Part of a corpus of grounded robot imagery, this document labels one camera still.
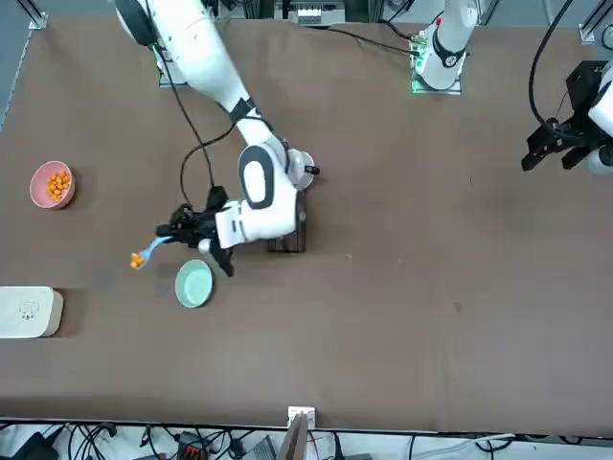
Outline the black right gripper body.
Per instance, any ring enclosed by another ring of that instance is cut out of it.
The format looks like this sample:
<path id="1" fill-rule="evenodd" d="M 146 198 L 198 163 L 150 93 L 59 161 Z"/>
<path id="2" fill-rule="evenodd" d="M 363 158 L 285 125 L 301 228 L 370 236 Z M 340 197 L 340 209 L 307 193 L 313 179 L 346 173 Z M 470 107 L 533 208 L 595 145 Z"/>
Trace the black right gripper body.
<path id="1" fill-rule="evenodd" d="M 191 242 L 190 248 L 196 249 L 201 241 L 209 242 L 210 250 L 219 249 L 219 238 L 216 229 L 215 211 L 191 211 Z"/>

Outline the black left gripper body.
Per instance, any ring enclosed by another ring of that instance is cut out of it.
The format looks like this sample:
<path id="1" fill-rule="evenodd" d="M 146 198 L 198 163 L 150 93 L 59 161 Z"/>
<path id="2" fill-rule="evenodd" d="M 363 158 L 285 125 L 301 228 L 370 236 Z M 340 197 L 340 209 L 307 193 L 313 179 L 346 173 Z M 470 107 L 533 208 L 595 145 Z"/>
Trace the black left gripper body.
<path id="1" fill-rule="evenodd" d="M 588 116 L 606 70 L 606 60 L 583 60 L 566 79 L 573 110 L 569 119 L 558 122 L 556 150 L 574 147 L 594 148 L 605 139 L 605 133 Z"/>

